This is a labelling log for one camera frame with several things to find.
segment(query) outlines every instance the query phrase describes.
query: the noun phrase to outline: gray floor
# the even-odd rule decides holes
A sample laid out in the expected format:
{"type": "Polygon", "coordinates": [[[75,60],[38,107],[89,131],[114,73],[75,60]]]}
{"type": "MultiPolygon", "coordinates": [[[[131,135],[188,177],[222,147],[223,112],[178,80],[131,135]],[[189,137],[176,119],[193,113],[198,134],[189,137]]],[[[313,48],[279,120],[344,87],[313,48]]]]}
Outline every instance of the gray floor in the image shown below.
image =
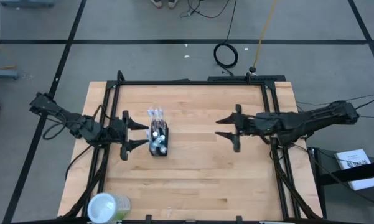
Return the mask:
{"type": "MultiPolygon", "coordinates": [[[[201,11],[216,14],[224,2],[203,1],[201,11]]],[[[374,0],[355,2],[374,39],[374,0]]],[[[52,9],[2,8],[2,38],[65,40],[79,4],[80,0],[58,0],[52,9]]],[[[270,7],[270,1],[239,0],[230,38],[258,39],[270,7]]],[[[179,19],[186,9],[186,0],[180,0],[173,11],[157,10],[148,0],[88,0],[75,39],[222,39],[227,35],[231,6],[217,19],[198,15],[179,19]]],[[[277,5],[266,39],[363,40],[364,36],[347,0],[290,0],[277,5]]],[[[81,112],[89,82],[114,79],[119,69],[127,80],[206,80],[209,75],[222,75],[213,60],[214,46],[73,45],[55,99],[63,107],[81,112]]],[[[39,120],[28,112],[28,104],[38,91],[49,90],[64,45],[3,47],[13,55],[22,75],[16,81],[0,80],[0,222],[39,120]]],[[[235,47],[240,59],[232,71],[243,75],[253,62],[257,45],[235,47]]],[[[224,49],[219,56],[224,62],[232,60],[224,49]]],[[[0,66],[12,63],[0,51],[0,66]]],[[[299,101],[321,103],[374,93],[374,58],[367,45],[263,45],[257,69],[260,75],[285,75],[299,101]]],[[[374,116],[374,104],[360,112],[374,116]]],[[[56,216],[74,142],[67,132],[55,140],[40,141],[13,221],[56,216]]],[[[308,145],[333,151],[363,148],[374,156],[374,119],[321,130],[308,145]]],[[[371,205],[329,200],[327,206],[331,220],[374,223],[371,205]]]]}

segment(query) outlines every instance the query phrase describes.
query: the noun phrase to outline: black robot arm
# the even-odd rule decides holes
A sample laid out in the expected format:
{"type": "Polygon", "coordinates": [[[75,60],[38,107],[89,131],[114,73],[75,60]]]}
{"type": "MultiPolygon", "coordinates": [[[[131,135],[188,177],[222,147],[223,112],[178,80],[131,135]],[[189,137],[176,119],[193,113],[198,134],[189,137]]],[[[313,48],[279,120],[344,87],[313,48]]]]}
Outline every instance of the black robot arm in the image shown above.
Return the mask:
{"type": "Polygon", "coordinates": [[[292,146],[300,137],[332,124],[355,124],[360,116],[351,103],[335,101],[328,106],[302,112],[257,113],[256,116],[242,113],[241,105],[236,105],[236,113],[217,121],[218,124],[234,124],[236,133],[216,132],[234,144],[234,151],[240,151],[239,137],[260,136],[269,144],[265,136],[276,134],[282,147],[292,146]]]}
{"type": "Polygon", "coordinates": [[[57,118],[60,124],[70,130],[76,138],[83,137],[88,144],[94,147],[102,147],[111,143],[120,143],[121,158],[127,160],[127,152],[131,152],[136,147],[147,143],[148,140],[128,140],[128,129],[140,130],[148,129],[147,126],[134,122],[128,111],[123,111],[122,119],[115,117],[107,127],[102,127],[100,123],[94,121],[93,117],[71,113],[59,105],[48,94],[36,94],[36,98],[30,103],[30,111],[41,115],[47,113],[57,118]]]}

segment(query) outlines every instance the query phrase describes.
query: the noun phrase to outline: white cup lid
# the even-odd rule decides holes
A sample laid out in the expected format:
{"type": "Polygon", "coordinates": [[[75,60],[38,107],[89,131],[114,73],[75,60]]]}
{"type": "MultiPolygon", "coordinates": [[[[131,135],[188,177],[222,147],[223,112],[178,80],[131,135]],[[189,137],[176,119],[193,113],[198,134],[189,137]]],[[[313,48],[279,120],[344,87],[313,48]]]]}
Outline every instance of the white cup lid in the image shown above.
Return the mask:
{"type": "Polygon", "coordinates": [[[87,214],[93,223],[111,221],[117,211],[114,197],[108,193],[99,193],[93,197],[87,207],[87,214]]]}

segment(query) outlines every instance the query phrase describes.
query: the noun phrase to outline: wooden table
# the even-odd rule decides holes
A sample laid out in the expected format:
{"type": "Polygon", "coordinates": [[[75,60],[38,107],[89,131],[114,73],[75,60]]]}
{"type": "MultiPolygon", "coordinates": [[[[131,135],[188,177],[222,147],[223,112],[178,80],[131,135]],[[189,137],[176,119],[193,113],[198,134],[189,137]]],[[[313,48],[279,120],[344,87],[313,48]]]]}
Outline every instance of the wooden table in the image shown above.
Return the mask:
{"type": "MultiPolygon", "coordinates": [[[[93,114],[102,104],[106,82],[91,82],[83,114],[93,114]]],[[[276,82],[281,111],[297,111],[291,83],[276,82]]],[[[104,192],[124,194],[131,200],[126,217],[143,220],[282,220],[278,187],[270,146],[259,137],[242,137],[241,152],[215,131],[235,131],[233,125],[216,124],[241,104],[246,114],[264,111],[259,86],[121,86],[116,115],[128,110],[135,122],[149,126],[147,109],[161,107],[170,129],[167,157],[152,157],[148,145],[120,159],[120,145],[112,144],[104,192]]],[[[130,139],[145,139],[145,131],[129,131],[130,139]]],[[[298,145],[305,147],[303,141],[298,145]]],[[[76,140],[73,158],[88,145],[76,140]]],[[[322,216],[308,155],[289,150],[297,191],[316,214],[322,216]]],[[[63,215],[85,190],[92,151],[70,169],[58,211],[63,215]]],[[[289,216],[290,194],[285,188],[289,216]]]]}

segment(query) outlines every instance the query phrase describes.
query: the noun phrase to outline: person's foot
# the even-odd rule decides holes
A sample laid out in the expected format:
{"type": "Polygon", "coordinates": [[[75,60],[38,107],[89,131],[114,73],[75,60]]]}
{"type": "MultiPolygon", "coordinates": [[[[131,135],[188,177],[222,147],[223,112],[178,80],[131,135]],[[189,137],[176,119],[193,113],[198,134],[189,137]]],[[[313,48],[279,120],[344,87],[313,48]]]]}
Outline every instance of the person's foot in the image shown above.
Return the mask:
{"type": "Polygon", "coordinates": [[[169,0],[169,9],[174,9],[175,5],[179,2],[179,0],[169,0]]]}
{"type": "Polygon", "coordinates": [[[156,6],[157,9],[162,8],[162,0],[151,0],[151,2],[156,6]]]}

